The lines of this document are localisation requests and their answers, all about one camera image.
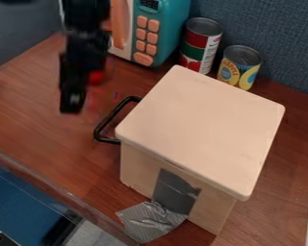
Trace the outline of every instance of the gray duct tape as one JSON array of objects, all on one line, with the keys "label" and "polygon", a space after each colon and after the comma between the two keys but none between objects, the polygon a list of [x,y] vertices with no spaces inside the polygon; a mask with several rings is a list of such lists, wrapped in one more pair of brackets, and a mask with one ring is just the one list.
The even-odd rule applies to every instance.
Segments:
[{"label": "gray duct tape", "polygon": [[135,205],[116,215],[124,224],[127,234],[139,243],[147,243],[181,225],[187,219],[198,194],[198,189],[162,169],[152,202]]}]

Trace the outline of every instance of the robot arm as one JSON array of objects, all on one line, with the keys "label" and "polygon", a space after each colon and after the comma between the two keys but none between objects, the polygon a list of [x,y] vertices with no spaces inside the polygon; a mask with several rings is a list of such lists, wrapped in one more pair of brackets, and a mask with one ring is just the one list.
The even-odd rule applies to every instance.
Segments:
[{"label": "robot arm", "polygon": [[101,23],[110,17],[109,0],[62,0],[67,33],[60,55],[61,113],[79,113],[86,101],[87,85],[103,74],[110,35]]}]

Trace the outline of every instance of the wooden desk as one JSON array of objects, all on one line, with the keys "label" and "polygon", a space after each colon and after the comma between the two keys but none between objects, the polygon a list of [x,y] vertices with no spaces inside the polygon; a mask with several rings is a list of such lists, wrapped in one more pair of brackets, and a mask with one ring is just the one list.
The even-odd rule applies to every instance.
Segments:
[{"label": "wooden desk", "polygon": [[[0,67],[0,151],[119,223],[117,211],[145,199],[119,181],[119,147],[93,142],[92,130],[113,107],[113,92],[143,97],[170,64],[146,69],[116,59],[114,78],[90,90],[90,106],[80,116],[60,115],[58,52],[63,47],[64,39],[55,35]],[[253,196],[237,203],[216,238],[186,222],[149,245],[304,245],[308,95],[265,79],[258,79],[251,92],[287,108]]]}]

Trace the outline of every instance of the food can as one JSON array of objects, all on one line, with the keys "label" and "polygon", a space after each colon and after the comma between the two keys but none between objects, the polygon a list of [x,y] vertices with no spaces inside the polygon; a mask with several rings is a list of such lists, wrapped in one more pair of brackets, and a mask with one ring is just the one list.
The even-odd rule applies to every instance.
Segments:
[{"label": "food can", "polygon": [[250,47],[233,45],[223,52],[218,79],[231,86],[251,89],[262,64],[260,54]]},{"label": "food can", "polygon": [[186,23],[179,64],[208,74],[214,62],[222,35],[219,24],[207,18],[192,18]]}]

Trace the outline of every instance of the box lid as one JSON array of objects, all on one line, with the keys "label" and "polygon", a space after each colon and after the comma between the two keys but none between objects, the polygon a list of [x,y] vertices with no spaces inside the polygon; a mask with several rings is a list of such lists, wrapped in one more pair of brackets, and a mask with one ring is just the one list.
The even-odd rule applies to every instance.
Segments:
[{"label": "box lid", "polygon": [[239,200],[258,180],[285,108],[172,67],[118,125],[118,138]]}]

